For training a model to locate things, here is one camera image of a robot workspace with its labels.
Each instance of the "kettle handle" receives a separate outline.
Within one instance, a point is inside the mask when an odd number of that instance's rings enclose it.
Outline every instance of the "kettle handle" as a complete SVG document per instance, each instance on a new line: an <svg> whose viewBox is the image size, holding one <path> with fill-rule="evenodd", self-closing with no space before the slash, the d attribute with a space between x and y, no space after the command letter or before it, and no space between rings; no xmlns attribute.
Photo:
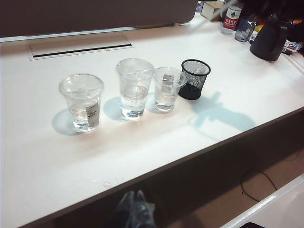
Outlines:
<svg viewBox="0 0 304 228"><path fill-rule="evenodd" d="M280 36L276 42L275 48L271 51L271 55L277 55L278 53L281 53L282 49L283 49L283 47L281 46L281 43L285 44L286 39L287 39L287 31L288 31L287 26L278 24L278 29L280 31Z"/></svg>

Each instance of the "cardboard box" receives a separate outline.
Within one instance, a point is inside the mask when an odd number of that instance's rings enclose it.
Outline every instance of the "cardboard box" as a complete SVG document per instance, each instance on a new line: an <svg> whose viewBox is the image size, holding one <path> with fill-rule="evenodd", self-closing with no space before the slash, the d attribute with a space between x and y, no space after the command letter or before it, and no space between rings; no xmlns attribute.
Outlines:
<svg viewBox="0 0 304 228"><path fill-rule="evenodd" d="M221 20L220 15L216 16L215 18L212 18L212 16L222 6L223 6L223 2L221 1L205 2L200 14L210 21L220 21Z"/></svg>

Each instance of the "pen holder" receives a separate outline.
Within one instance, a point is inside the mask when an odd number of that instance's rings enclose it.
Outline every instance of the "pen holder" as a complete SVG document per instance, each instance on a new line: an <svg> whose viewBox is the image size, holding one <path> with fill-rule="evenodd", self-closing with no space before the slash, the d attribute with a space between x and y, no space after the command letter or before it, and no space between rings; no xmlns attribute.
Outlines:
<svg viewBox="0 0 304 228"><path fill-rule="evenodd" d="M186 85L180 89L179 95L188 100L200 98L203 85L211 68L207 63L196 59L187 59L181 64L187 78Z"/></svg>

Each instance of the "bottle label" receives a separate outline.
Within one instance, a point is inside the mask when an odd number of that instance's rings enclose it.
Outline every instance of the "bottle label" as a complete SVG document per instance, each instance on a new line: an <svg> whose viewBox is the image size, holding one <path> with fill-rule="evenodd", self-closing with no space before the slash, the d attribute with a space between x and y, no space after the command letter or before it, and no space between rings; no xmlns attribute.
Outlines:
<svg viewBox="0 0 304 228"><path fill-rule="evenodd" d="M98 103L85 108L89 127L92 127L99 122L99 109Z"/></svg>
<svg viewBox="0 0 304 228"><path fill-rule="evenodd" d="M239 7L234 7L234 8L229 7L223 22L223 26L228 29L234 29L237 25L241 11L242 9Z"/></svg>

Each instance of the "clear plastic cup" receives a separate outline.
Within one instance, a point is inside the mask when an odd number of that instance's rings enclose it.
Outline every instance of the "clear plastic cup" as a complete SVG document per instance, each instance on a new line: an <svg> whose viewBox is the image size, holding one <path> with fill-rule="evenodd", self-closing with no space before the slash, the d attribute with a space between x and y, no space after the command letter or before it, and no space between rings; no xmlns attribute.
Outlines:
<svg viewBox="0 0 304 228"><path fill-rule="evenodd" d="M186 75L178 69L165 66L155 70L155 106L169 112L173 109L180 88L186 84Z"/></svg>
<svg viewBox="0 0 304 228"><path fill-rule="evenodd" d="M103 89L102 80L89 74L70 75L60 82L59 91L66 99L77 131L92 131L99 125L100 96Z"/></svg>
<svg viewBox="0 0 304 228"><path fill-rule="evenodd" d="M129 120L142 116L155 69L146 60L127 58L116 65L119 75L122 114Z"/></svg>

